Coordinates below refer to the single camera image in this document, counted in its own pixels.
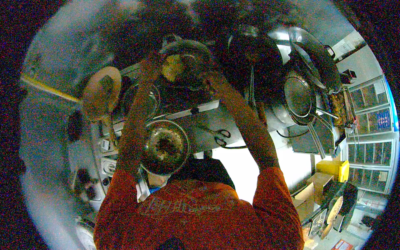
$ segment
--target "yellow container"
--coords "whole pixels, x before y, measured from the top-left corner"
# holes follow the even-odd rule
[[[349,161],[331,161],[322,160],[316,165],[317,172],[324,174],[331,174],[334,176],[334,180],[338,182],[344,182],[349,179]]]

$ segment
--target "red box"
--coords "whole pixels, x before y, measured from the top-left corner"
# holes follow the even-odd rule
[[[353,245],[340,239],[338,243],[331,250],[352,250]]]

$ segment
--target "scissors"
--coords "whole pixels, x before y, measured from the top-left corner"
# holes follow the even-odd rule
[[[221,147],[226,146],[226,141],[224,139],[221,139],[220,136],[222,136],[224,138],[230,138],[230,136],[231,136],[230,132],[225,129],[211,130],[209,128],[205,128],[205,127],[199,126],[199,125],[196,125],[196,127],[212,134],[214,136],[214,140],[215,140],[216,144],[218,144]]]

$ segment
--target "cardboard box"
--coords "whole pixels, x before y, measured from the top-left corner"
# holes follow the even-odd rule
[[[329,182],[333,182],[333,175],[315,173],[310,179],[307,180],[307,184],[314,184],[314,201],[318,205],[322,205],[324,201],[325,187],[329,186]]]
[[[314,212],[314,184],[310,183],[305,189],[292,197],[292,202],[300,221],[308,218]]]
[[[340,239],[338,243],[331,250],[352,250],[353,245]]]

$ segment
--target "shelving unit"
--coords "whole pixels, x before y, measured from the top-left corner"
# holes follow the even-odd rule
[[[393,132],[393,114],[384,76],[349,88],[359,136]]]
[[[383,75],[349,88],[356,134],[347,134],[349,182],[360,189],[389,194],[397,169],[399,134],[394,130],[390,91]]]

